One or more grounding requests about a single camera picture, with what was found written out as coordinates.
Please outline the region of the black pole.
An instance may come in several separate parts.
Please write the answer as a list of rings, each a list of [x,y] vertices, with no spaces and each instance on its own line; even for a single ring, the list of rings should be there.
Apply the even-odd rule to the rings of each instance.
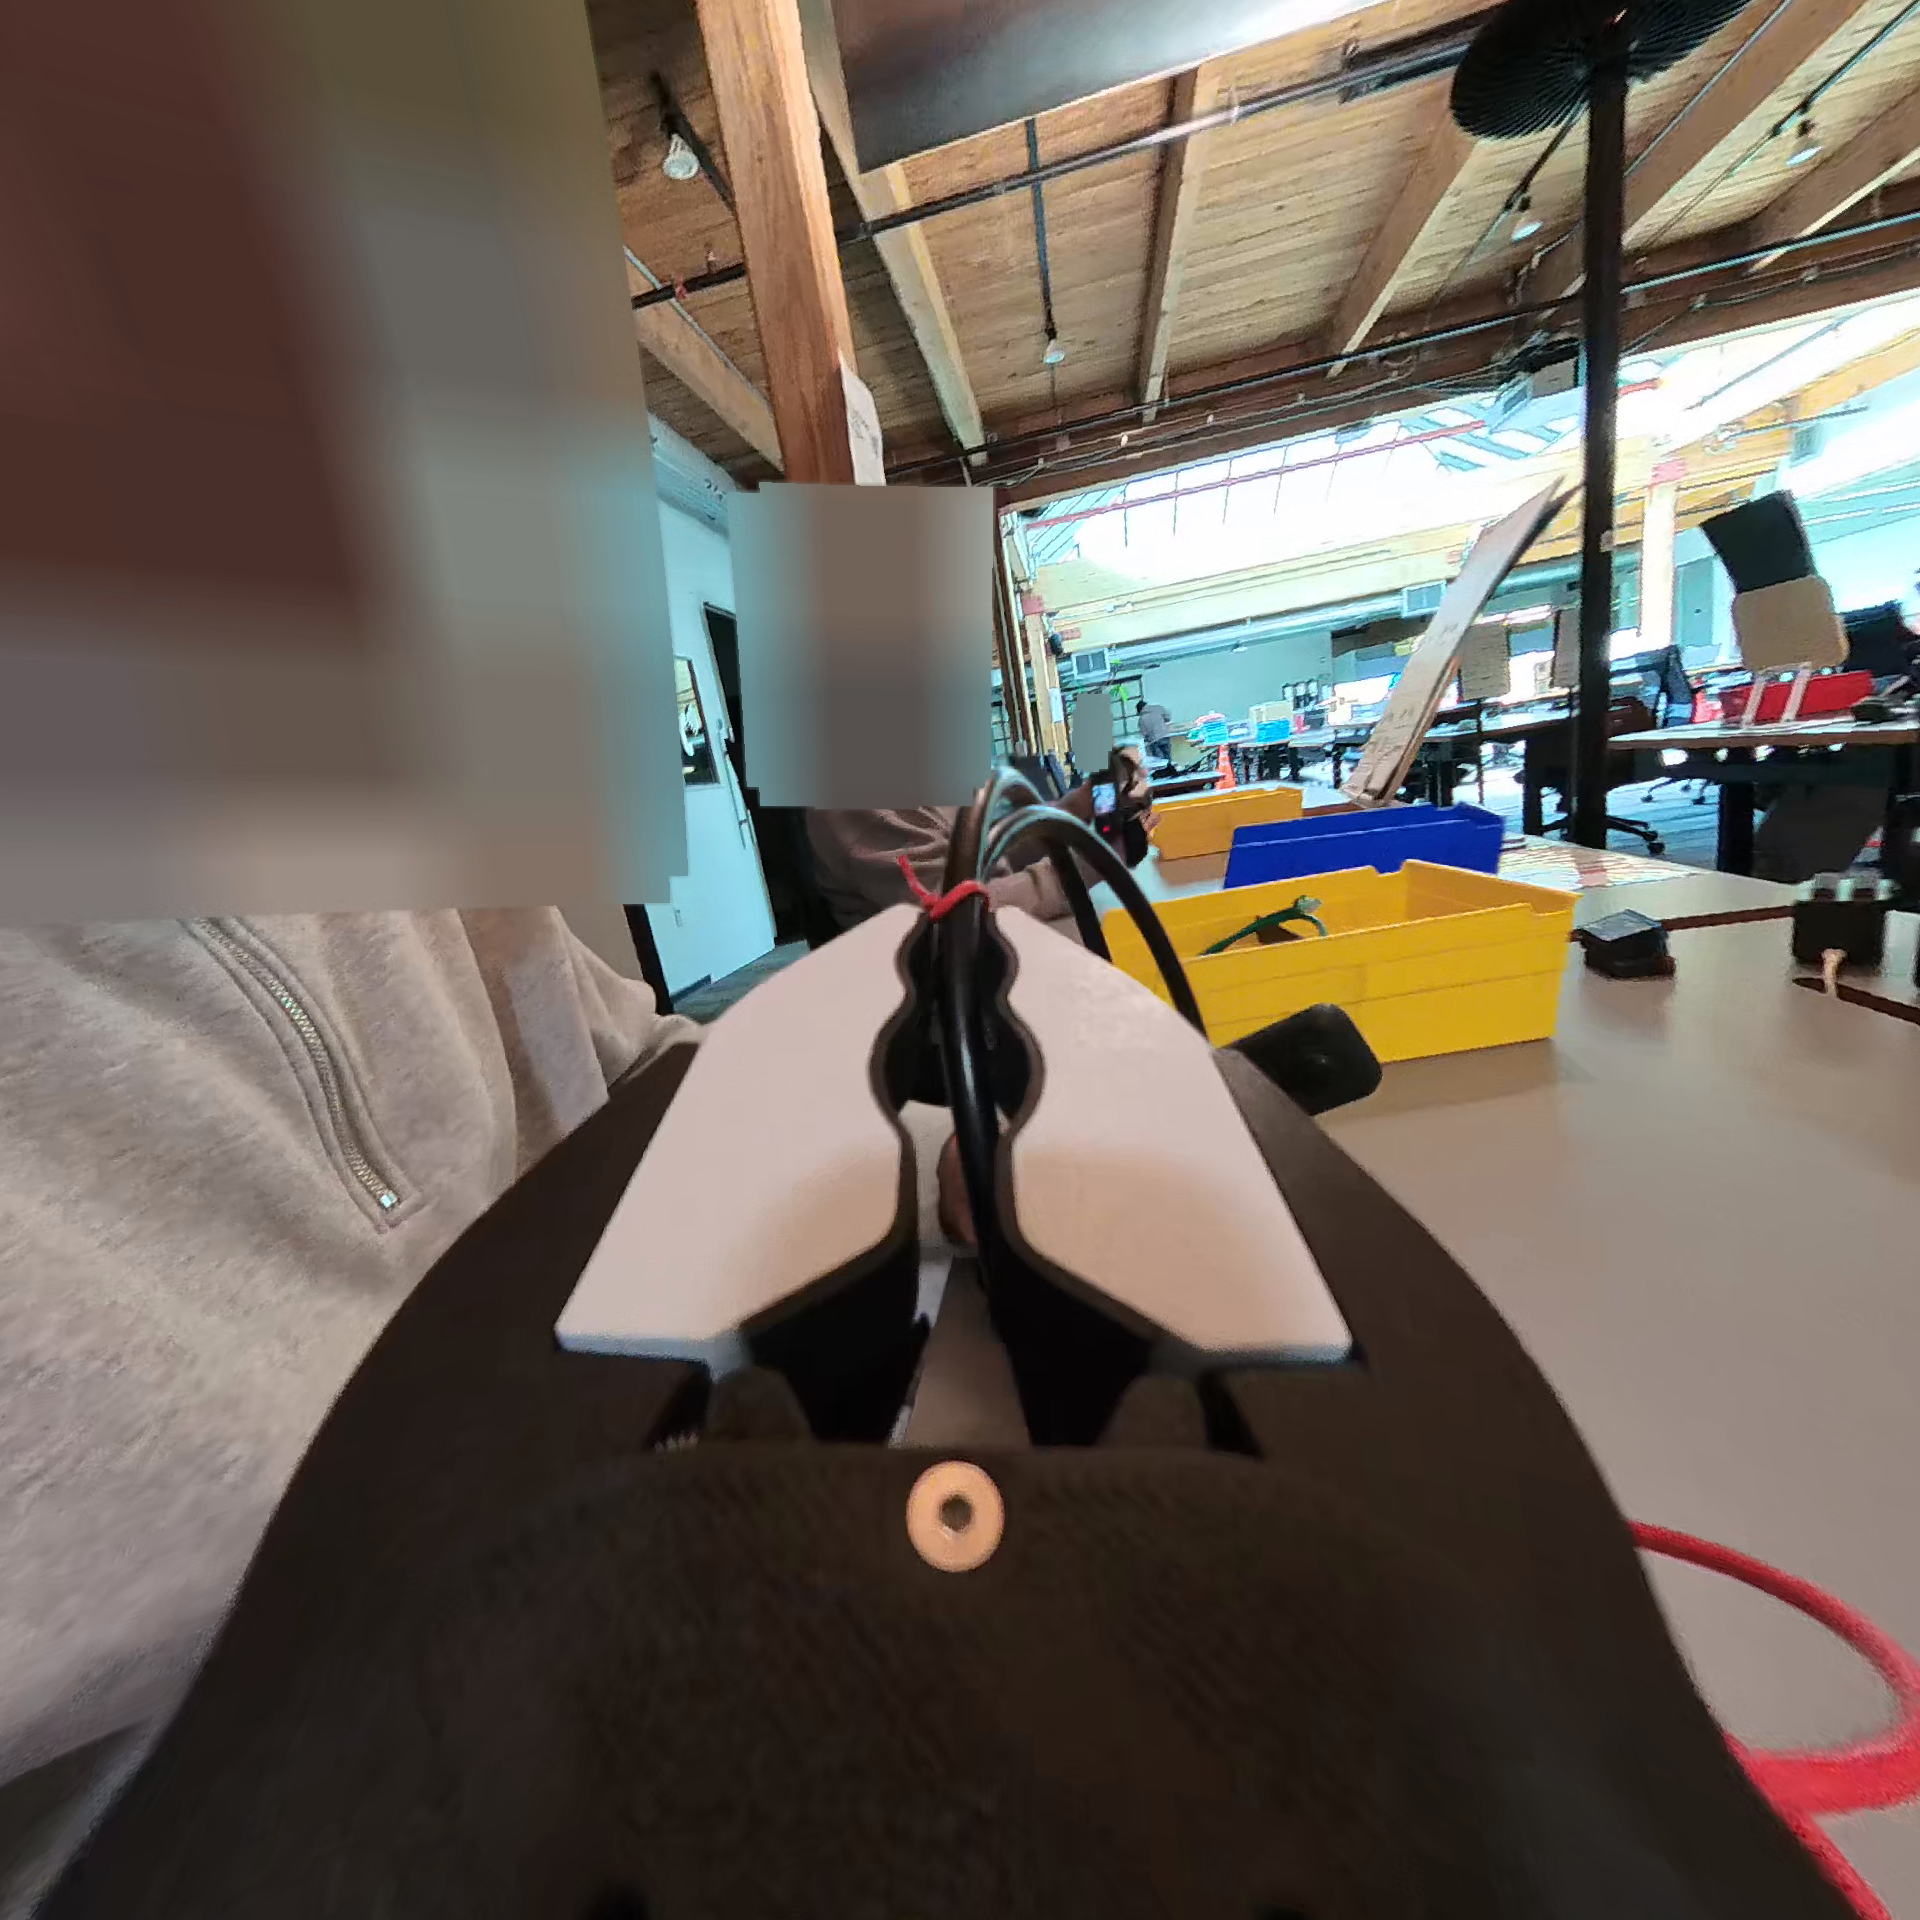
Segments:
[[[1476,31],[1451,77],[1449,117],[1477,143],[1582,124],[1579,203],[1582,497],[1568,833],[1600,851],[1609,836],[1616,588],[1620,316],[1630,228],[1684,180],[1679,133],[1644,153],[1646,187],[1626,161],[1634,84],[1681,65],[1743,10],[1742,2],[1512,2]]]

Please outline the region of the black and tan board stand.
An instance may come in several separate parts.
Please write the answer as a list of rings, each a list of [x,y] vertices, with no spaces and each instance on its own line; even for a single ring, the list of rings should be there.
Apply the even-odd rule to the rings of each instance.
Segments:
[[[1774,675],[1839,671],[1846,631],[1832,591],[1815,572],[1811,542],[1789,493],[1766,493],[1700,524],[1731,584],[1739,667]]]

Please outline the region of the blue bin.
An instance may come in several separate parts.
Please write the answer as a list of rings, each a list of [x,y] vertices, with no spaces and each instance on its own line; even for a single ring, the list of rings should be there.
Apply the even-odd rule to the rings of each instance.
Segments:
[[[1410,860],[1492,877],[1503,821],[1474,805],[1398,805],[1236,829],[1222,870],[1225,892],[1338,873],[1400,873]]]

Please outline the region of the yellow bin with stepped rim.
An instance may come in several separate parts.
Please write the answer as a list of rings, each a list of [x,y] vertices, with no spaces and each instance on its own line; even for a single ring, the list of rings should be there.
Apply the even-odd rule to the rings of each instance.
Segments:
[[[1407,860],[1192,892],[1155,905],[1211,1045],[1313,1004],[1351,1017],[1385,1064],[1548,1043],[1574,894]]]

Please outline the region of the red bin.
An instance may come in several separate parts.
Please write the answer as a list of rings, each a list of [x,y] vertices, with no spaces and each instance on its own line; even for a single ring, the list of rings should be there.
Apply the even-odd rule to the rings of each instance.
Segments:
[[[1718,719],[1736,729],[1768,729],[1852,717],[1873,699],[1876,680],[1860,671],[1745,676],[1715,689]]]

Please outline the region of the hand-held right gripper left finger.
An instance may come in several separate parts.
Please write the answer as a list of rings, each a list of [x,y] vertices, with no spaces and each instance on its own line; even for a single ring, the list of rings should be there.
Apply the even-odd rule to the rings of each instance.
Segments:
[[[891,906],[707,1024],[553,1321],[566,1359],[775,1376],[830,1445],[900,1445],[943,1296],[939,1143]]]

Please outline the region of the small black box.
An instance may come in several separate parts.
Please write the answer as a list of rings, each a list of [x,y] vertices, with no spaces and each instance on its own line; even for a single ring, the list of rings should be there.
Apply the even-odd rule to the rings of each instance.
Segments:
[[[1571,938],[1582,966],[1597,978],[1644,982],[1676,974],[1668,925],[1644,913],[1621,909],[1576,925]]]

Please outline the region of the background desk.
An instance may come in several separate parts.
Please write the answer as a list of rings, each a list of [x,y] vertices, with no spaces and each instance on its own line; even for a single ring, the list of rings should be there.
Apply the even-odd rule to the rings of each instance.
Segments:
[[[1776,725],[1687,725],[1618,733],[1612,756],[1679,756],[1692,779],[1718,789],[1715,870],[1751,877],[1757,794],[1772,786],[1870,786],[1884,802],[1881,829],[1895,830],[1900,805],[1918,794],[1914,711],[1880,720],[1828,714]]]

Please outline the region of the tilted pale board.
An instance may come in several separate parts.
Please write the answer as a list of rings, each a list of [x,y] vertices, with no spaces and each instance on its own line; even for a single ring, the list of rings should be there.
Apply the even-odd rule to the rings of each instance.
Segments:
[[[1441,699],[1458,676],[1476,620],[1571,493],[1568,484],[1549,484],[1481,529],[1405,658],[1379,719],[1356,756],[1349,779],[1341,783],[1344,802],[1356,809],[1379,809],[1398,798]]]

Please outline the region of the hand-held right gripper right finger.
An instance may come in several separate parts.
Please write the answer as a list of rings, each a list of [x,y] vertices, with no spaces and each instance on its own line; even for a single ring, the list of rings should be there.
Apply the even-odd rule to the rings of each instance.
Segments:
[[[1021,1085],[993,1150],[987,1299],[1030,1441],[1091,1447],[1143,1378],[1349,1363],[1348,1321],[1205,1035],[1021,914],[989,944]]]

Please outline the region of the grey desk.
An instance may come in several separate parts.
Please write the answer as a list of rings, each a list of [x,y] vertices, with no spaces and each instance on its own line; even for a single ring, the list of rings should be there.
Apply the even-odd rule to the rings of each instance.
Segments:
[[[1472,1776],[1401,1853],[1462,1917],[1852,1917],[1729,1748],[1881,1685],[1630,1525],[1811,1577],[1916,1648],[1916,1024],[1798,986],[1785,925],[1616,982],[1556,955],[1548,1043],[1394,1064],[1280,1128],[1358,1361],[1238,1388],[1340,1517],[1322,1585],[1381,1646],[1368,1734]]]

